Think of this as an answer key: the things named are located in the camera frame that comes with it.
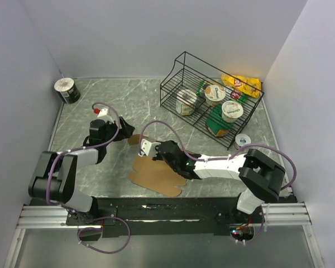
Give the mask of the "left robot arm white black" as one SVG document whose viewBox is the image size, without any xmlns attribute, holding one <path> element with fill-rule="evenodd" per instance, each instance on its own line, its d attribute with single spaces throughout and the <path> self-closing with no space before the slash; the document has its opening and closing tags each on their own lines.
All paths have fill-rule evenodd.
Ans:
<svg viewBox="0 0 335 268">
<path fill-rule="evenodd" d="M 128 139 L 134 131 L 134 126 L 121 116 L 118 121 L 108 118 L 91 121 L 83 147 L 67 152 L 41 153 L 28 186 L 29 196 L 62 205 L 86 224 L 94 224 L 100 217 L 98 200 L 75 187 L 76 172 L 102 162 L 110 142 Z"/>
</svg>

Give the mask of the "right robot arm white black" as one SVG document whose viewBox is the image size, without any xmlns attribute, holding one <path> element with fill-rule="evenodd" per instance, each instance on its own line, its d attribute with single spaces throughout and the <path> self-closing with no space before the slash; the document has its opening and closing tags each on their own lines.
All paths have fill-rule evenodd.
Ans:
<svg viewBox="0 0 335 268">
<path fill-rule="evenodd" d="M 144 141 L 141 150 L 189 180 L 224 178 L 243 182 L 246 189 L 239 194 L 233 208 L 233 217 L 238 222 L 246 222 L 260 205 L 279 200 L 285 169 L 257 149 L 235 157 L 214 157 L 185 153 L 175 141 L 150 145 Z"/>
</svg>

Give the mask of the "brown cardboard box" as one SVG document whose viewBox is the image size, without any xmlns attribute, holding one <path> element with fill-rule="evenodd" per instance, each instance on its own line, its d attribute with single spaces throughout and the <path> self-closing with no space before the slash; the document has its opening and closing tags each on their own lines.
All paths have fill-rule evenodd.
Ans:
<svg viewBox="0 0 335 268">
<path fill-rule="evenodd" d="M 151 157 L 135 157 L 133 170 L 128 173 L 132 183 L 167 197 L 177 197 L 187 179 L 175 173 L 165 161 L 154 161 Z"/>
</svg>

